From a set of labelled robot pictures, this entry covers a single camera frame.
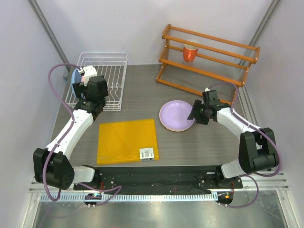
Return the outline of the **blue plate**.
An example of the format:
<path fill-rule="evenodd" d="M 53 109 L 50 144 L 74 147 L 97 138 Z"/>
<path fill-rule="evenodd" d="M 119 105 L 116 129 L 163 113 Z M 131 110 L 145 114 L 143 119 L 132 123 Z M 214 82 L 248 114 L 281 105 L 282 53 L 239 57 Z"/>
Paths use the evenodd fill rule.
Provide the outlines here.
<path fill-rule="evenodd" d="M 83 98 L 84 82 L 82 81 L 83 68 L 76 68 L 72 73 L 71 88 L 77 99 Z"/>

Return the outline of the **orange plate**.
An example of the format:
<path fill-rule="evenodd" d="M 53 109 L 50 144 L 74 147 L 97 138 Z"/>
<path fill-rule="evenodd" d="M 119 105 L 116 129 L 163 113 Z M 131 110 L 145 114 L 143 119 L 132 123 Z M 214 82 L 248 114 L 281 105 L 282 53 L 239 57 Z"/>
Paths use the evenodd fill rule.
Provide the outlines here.
<path fill-rule="evenodd" d="M 182 132 L 189 129 L 194 120 L 187 120 L 186 118 L 172 118 L 172 117 L 159 117 L 161 124 L 168 130 L 174 132 Z"/>

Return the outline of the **purple plate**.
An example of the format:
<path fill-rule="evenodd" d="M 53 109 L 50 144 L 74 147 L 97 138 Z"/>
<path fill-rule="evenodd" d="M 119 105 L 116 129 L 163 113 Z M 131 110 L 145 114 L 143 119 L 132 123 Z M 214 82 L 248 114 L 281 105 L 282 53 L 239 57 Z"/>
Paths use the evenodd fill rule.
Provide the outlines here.
<path fill-rule="evenodd" d="M 192 109 L 192 105 L 182 100 L 172 100 L 165 103 L 160 111 L 159 117 L 172 117 L 172 118 L 188 118 Z"/>

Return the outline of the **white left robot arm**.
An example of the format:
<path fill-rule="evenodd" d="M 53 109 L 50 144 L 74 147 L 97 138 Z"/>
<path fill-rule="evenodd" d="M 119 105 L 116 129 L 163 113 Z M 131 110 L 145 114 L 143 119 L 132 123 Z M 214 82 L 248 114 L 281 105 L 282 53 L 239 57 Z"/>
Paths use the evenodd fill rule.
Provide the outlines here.
<path fill-rule="evenodd" d="M 61 190 L 84 182 L 95 190 L 101 184 L 101 177 L 96 175 L 95 169 L 90 166 L 73 167 L 69 159 L 79 139 L 104 109 L 108 96 L 107 82 L 104 76 L 94 76 L 87 85 L 74 83 L 73 87 L 80 90 L 78 94 L 83 98 L 78 100 L 73 116 L 59 135 L 45 149 L 34 151 L 35 180 Z"/>

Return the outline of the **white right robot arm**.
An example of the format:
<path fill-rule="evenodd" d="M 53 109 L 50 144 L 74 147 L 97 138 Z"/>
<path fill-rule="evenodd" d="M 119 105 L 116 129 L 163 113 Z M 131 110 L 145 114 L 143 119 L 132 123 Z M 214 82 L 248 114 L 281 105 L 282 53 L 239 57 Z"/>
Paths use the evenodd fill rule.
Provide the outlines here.
<path fill-rule="evenodd" d="M 232 106 L 219 100 L 216 90 L 207 88 L 202 96 L 201 101 L 195 100 L 188 120 L 203 125 L 213 120 L 239 139 L 238 158 L 215 169 L 214 181 L 217 186 L 226 188 L 237 177 L 280 168 L 280 153 L 270 128 L 260 128 L 240 116 Z"/>

